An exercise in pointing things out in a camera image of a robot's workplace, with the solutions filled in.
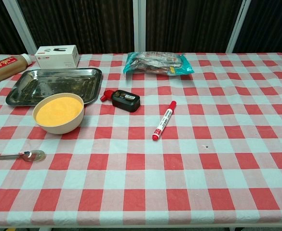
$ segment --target red marker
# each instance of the red marker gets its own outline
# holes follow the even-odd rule
[[[159,139],[159,136],[163,132],[166,124],[168,123],[169,119],[171,118],[171,115],[176,107],[176,101],[172,101],[168,109],[166,110],[162,120],[159,123],[159,126],[156,128],[154,134],[152,134],[152,140],[157,141]]]

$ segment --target plastic bag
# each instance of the plastic bag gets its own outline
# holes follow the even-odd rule
[[[133,71],[162,74],[168,76],[194,73],[185,56],[171,52],[131,52],[128,53],[124,74]]]

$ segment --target bottle cap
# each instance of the bottle cap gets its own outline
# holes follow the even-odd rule
[[[105,90],[103,96],[101,96],[100,100],[104,102],[105,100],[111,100],[112,94],[114,91],[112,90]]]
[[[25,58],[28,65],[31,65],[31,59],[30,59],[30,56],[28,54],[21,54],[21,56],[23,58]]]

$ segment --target spoon handle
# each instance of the spoon handle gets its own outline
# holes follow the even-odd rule
[[[19,158],[20,155],[0,155],[0,160],[11,160],[11,159],[16,159]]]

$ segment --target white frame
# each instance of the white frame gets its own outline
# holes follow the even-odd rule
[[[19,36],[27,50],[28,54],[35,54],[37,46],[26,24],[25,18],[22,14],[17,0],[2,0],[5,7],[13,21],[13,24],[19,33]]]
[[[146,51],[146,0],[133,0],[134,51]]]
[[[249,9],[250,2],[251,0],[242,0],[241,8],[239,9],[231,37],[229,38],[229,41],[228,41],[228,47],[227,47],[226,53],[233,53],[235,44],[237,42],[238,35],[242,29],[243,22],[247,15],[247,11]]]

